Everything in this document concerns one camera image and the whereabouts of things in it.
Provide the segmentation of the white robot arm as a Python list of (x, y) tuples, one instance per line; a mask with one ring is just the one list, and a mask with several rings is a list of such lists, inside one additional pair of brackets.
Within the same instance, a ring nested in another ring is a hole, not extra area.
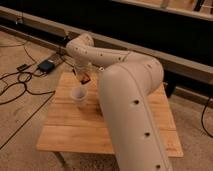
[(173, 171), (148, 103), (163, 82), (161, 63), (134, 51), (96, 47), (87, 33), (69, 41), (66, 51), (80, 66), (103, 68), (98, 98), (120, 171)]

